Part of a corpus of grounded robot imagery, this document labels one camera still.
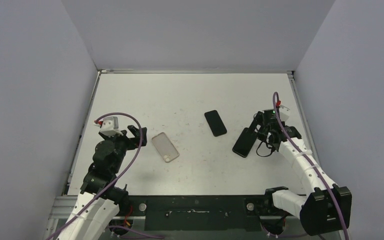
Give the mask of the beige phone case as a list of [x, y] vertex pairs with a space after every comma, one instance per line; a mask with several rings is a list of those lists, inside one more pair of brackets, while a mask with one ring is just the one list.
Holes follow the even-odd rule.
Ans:
[[179, 151], [168, 138], [165, 132], [155, 135], [151, 142], [165, 163], [170, 163], [180, 156]]

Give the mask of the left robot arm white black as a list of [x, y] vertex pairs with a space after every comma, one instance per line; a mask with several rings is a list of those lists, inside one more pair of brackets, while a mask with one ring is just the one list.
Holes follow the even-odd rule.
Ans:
[[147, 144], [147, 128], [129, 125], [126, 130], [100, 124], [102, 141], [96, 144], [92, 163], [83, 178], [76, 203], [65, 223], [55, 232], [55, 240], [97, 240], [116, 215], [130, 207], [127, 189], [115, 186], [127, 151]]

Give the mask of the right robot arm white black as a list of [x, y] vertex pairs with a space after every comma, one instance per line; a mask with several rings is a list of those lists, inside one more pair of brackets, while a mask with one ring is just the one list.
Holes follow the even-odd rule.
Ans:
[[306, 146], [300, 132], [285, 120], [289, 109], [259, 111], [254, 115], [247, 132], [264, 143], [271, 152], [281, 154], [295, 172], [305, 195], [292, 192], [285, 186], [268, 188], [262, 207], [270, 215], [282, 210], [298, 218], [310, 236], [342, 230], [346, 239], [350, 226], [352, 194], [340, 187], [322, 170]]

